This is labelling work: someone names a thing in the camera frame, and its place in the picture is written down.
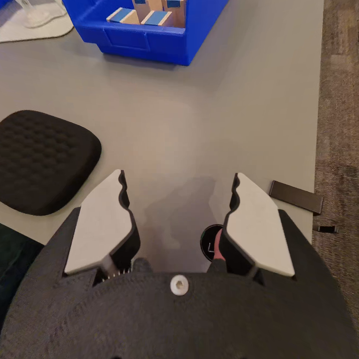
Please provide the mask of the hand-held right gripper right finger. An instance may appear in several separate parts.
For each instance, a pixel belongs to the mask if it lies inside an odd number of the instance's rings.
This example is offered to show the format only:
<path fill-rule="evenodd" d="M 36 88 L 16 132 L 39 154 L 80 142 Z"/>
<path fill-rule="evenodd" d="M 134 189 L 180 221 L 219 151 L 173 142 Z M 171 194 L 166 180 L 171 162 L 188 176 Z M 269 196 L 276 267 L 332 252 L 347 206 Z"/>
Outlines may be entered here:
<path fill-rule="evenodd" d="M 234 176 L 219 250 L 231 274 L 266 270 L 295 275 L 277 205 L 243 173 Z"/>

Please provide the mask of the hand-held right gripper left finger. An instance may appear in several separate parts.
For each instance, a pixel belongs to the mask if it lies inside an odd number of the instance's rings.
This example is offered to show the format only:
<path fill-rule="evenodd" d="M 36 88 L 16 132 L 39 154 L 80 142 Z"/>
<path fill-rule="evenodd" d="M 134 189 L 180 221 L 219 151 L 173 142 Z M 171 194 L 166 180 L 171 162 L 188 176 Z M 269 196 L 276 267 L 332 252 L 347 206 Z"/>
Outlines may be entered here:
<path fill-rule="evenodd" d="M 124 170 L 117 169 L 83 200 L 65 274 L 99 269 L 110 278 L 131 272 L 140 236 L 127 189 Z"/>

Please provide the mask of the wooden cube with blue stripe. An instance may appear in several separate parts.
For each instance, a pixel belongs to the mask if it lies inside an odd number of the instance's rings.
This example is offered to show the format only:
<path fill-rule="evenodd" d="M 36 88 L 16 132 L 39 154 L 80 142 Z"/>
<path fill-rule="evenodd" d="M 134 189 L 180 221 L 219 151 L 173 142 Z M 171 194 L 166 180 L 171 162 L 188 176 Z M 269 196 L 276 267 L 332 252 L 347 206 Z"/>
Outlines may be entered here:
<path fill-rule="evenodd" d="M 174 17 L 172 11 L 150 11 L 141 21 L 141 25 L 152 25 L 161 27 L 173 27 Z"/>
<path fill-rule="evenodd" d="M 164 11 L 172 12 L 174 27 L 186 27 L 186 4 L 186 0 L 162 0 Z"/>
<path fill-rule="evenodd" d="M 140 25 L 135 9 L 120 7 L 106 18 L 107 22 Z"/>
<path fill-rule="evenodd" d="M 162 1 L 161 0 L 133 0 L 132 1 L 134 9 L 137 12 L 139 21 L 143 21 L 144 18 L 151 11 L 162 11 Z"/>

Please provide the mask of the black padded cushion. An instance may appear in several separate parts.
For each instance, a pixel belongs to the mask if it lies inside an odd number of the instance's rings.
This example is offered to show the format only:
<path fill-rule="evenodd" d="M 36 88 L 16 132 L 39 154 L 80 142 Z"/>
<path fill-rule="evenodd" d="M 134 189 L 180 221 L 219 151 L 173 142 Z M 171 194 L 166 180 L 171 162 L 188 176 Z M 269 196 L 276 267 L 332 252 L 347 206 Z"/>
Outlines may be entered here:
<path fill-rule="evenodd" d="M 63 208 L 100 159 L 100 140 L 86 128 L 21 110 L 0 123 L 0 201 L 45 216 Z"/>

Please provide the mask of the dark green trouser leg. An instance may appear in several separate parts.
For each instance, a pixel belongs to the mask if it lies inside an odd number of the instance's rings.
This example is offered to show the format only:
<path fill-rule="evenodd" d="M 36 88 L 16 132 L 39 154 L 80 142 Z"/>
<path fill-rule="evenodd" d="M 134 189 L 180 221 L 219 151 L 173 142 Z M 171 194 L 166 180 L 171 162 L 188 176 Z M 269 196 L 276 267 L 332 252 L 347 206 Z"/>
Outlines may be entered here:
<path fill-rule="evenodd" d="M 16 291 L 44 245 L 0 225 L 0 329 Z"/>

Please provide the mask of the blue plastic bin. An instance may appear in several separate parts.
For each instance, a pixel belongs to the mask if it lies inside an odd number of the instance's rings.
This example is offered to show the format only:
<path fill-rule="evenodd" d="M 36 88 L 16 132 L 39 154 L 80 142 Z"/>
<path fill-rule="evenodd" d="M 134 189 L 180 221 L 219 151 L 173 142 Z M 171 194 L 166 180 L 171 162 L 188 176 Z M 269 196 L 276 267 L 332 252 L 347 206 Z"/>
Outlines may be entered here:
<path fill-rule="evenodd" d="M 228 1 L 186 1 L 185 28 L 111 23 L 118 8 L 133 10 L 132 1 L 65 0 L 64 6 L 84 42 L 101 52 L 188 66 Z"/>

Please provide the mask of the black desk clamp bracket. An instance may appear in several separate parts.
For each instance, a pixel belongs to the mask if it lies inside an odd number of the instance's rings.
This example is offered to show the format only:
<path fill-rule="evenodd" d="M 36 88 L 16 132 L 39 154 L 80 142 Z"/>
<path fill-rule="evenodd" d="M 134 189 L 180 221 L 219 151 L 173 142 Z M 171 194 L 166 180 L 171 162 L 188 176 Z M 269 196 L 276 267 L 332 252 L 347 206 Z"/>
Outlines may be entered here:
<path fill-rule="evenodd" d="M 323 196 L 282 182 L 272 181 L 269 196 L 273 199 L 312 212 L 314 216 L 321 215 L 322 213 Z"/>

